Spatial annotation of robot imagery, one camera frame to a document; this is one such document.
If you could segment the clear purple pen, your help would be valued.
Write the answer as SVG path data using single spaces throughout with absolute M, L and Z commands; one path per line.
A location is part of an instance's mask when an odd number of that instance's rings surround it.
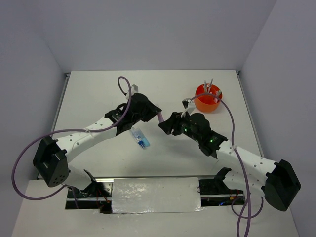
M 204 91 L 205 91 L 205 93 L 207 93 L 207 92 L 208 92 L 208 87 L 207 87 L 207 83 L 206 83 L 206 81 L 204 81 Z

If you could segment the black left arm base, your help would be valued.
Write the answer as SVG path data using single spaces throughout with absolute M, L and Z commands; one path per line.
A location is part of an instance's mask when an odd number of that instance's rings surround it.
M 89 171 L 84 172 L 89 177 L 89 185 L 84 190 L 69 186 L 65 209 L 91 209 L 103 214 L 112 214 L 113 182 L 99 182 Z

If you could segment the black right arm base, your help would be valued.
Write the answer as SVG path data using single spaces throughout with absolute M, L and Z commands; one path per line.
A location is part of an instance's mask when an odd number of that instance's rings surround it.
M 222 168 L 213 178 L 199 179 L 196 191 L 200 193 L 202 207 L 244 205 L 243 191 L 233 190 L 224 184 L 230 168 Z

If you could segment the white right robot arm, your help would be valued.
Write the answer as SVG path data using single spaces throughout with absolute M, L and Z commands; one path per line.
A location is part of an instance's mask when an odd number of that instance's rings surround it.
M 246 172 L 249 191 L 265 198 L 268 204 L 279 211 L 286 211 L 301 184 L 292 165 L 281 160 L 260 157 L 239 146 L 233 145 L 225 136 L 211 129 L 209 121 L 201 113 L 192 115 L 173 112 L 169 119 L 159 123 L 167 135 L 181 135 L 193 139 L 199 149 L 216 159 L 220 178 L 215 180 L 215 189 L 226 193 L 229 189 L 246 190 L 243 172 Z

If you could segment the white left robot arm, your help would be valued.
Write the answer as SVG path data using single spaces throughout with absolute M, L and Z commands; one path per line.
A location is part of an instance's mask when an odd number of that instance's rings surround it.
M 130 101 L 107 112 L 83 132 L 57 139 L 48 135 L 41 139 L 33 165 L 50 188 L 64 184 L 76 187 L 85 197 L 96 193 L 93 176 L 87 170 L 70 167 L 69 163 L 98 143 L 129 131 L 139 121 L 148 122 L 161 112 L 141 93 L 133 94 Z

